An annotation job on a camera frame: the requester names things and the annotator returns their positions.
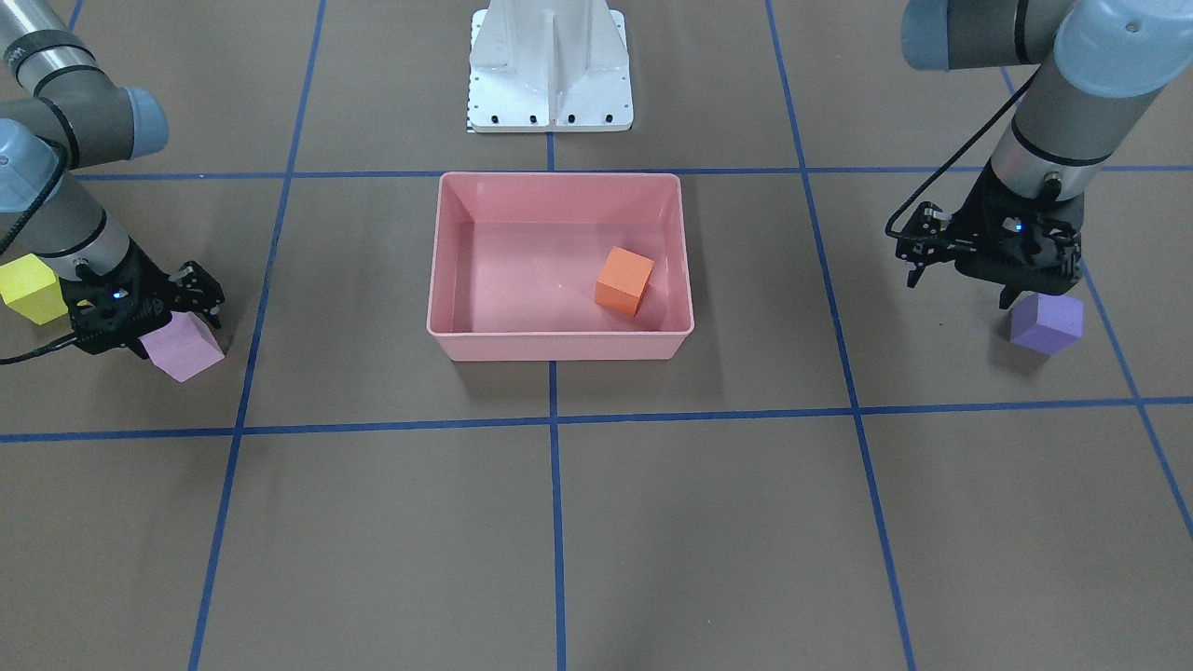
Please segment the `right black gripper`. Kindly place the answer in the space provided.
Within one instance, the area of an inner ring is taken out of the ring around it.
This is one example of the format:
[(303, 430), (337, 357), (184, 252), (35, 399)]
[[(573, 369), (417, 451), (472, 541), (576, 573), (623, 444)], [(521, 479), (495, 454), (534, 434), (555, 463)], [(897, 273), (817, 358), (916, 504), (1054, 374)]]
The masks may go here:
[(141, 336), (169, 324), (177, 302), (169, 275), (136, 242), (107, 273), (95, 272), (89, 261), (76, 261), (72, 272), (64, 281), (64, 306), (74, 345), (89, 355), (124, 347), (144, 357)]

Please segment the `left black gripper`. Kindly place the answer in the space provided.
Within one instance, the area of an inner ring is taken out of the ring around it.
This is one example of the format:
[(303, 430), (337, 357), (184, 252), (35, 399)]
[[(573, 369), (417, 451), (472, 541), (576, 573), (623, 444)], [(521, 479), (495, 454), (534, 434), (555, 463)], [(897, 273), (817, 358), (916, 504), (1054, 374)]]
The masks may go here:
[(1025, 293), (1061, 296), (1082, 281), (1084, 196), (1056, 199), (1056, 183), (1045, 181), (1045, 196), (1030, 199), (985, 166), (954, 214), (958, 234), (973, 241), (973, 251), (960, 253), (954, 267), (971, 279), (1000, 284), (1001, 310)]

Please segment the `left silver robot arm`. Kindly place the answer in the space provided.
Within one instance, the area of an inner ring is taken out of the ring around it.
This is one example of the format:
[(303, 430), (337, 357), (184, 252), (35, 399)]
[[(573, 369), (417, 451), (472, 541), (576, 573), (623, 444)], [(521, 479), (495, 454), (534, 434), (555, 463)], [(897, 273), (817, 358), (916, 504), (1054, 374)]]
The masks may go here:
[(1188, 1), (911, 1), (900, 25), (917, 70), (1033, 64), (1000, 107), (1010, 115), (957, 213), (911, 193), (886, 224), (908, 287), (951, 263), (1019, 294), (1082, 281), (1084, 193), (1151, 103), (1189, 64)]

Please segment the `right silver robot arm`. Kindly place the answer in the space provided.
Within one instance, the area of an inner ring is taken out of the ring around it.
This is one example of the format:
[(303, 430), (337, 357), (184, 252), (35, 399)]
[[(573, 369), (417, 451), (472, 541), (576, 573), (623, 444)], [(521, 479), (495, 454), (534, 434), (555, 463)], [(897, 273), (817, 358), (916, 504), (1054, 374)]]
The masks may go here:
[(33, 356), (78, 347), (148, 358), (146, 336), (185, 304), (183, 277), (157, 267), (78, 170), (152, 156), (168, 142), (148, 90), (123, 88), (47, 1), (5, 1), (4, 70), (25, 96), (4, 101), (4, 266), (13, 308), (52, 302), (69, 332)]

